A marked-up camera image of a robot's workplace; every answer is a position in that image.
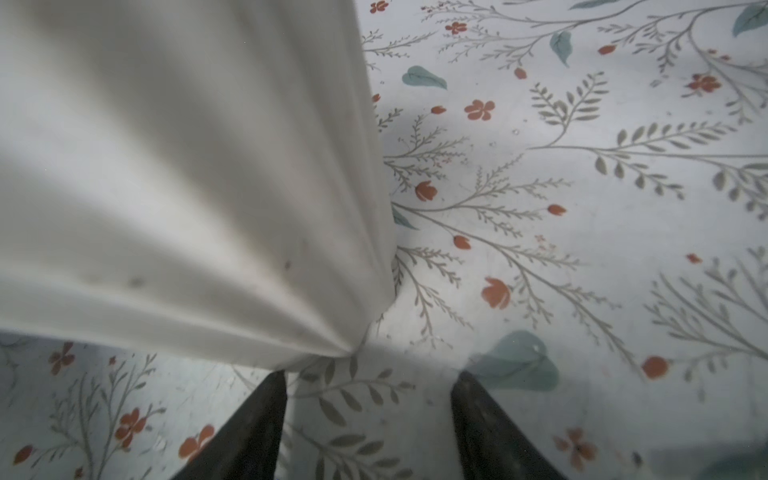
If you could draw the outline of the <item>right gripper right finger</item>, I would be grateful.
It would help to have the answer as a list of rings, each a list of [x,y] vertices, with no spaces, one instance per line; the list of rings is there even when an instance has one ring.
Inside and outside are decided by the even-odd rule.
[[[465,479],[565,479],[470,372],[461,371],[450,401]]]

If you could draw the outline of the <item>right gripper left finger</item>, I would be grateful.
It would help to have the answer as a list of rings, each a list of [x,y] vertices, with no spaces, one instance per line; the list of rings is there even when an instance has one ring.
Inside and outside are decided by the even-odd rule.
[[[267,375],[176,480],[269,480],[287,407],[283,370]]]

